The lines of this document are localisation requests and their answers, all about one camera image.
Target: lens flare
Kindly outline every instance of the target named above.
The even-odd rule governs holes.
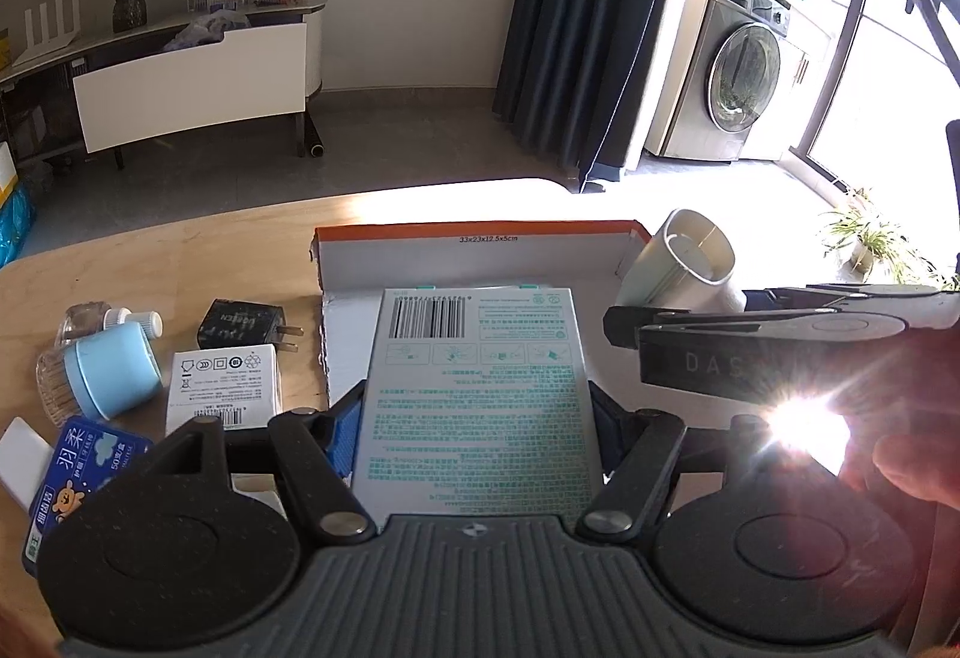
[[[850,440],[847,422],[827,409],[826,397],[795,397],[779,404],[766,417],[774,441],[809,454],[837,475]]]

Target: cloud graphic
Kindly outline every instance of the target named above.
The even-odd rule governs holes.
[[[113,448],[116,447],[117,437],[112,433],[104,433],[99,439],[97,439],[96,444],[93,445],[94,450],[97,453],[97,465],[103,466],[110,458],[113,457]]]

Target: flower pot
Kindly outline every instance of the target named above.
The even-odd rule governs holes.
[[[874,252],[867,249],[867,247],[863,245],[863,242],[857,238],[856,241],[853,242],[853,251],[850,257],[848,257],[847,267],[858,276],[863,276],[863,279],[866,280],[867,276],[870,276],[870,271],[874,269],[875,261],[877,261],[877,258],[875,258]]]
[[[146,0],[114,0],[113,31],[126,32],[147,23]]]

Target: washing machine door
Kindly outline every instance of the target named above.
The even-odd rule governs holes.
[[[736,134],[760,119],[779,79],[779,45],[763,23],[736,28],[721,44],[707,74],[707,113]]]

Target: plastic bag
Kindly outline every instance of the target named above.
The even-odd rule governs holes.
[[[236,10],[218,10],[208,16],[200,16],[190,22],[190,26],[181,29],[176,37],[163,47],[167,50],[192,49],[195,46],[205,46],[209,43],[219,43],[224,39],[224,32],[231,29],[246,29],[250,26],[250,19]]]
[[[0,207],[0,266],[16,259],[35,215],[27,190],[22,183],[17,183],[3,207]]]

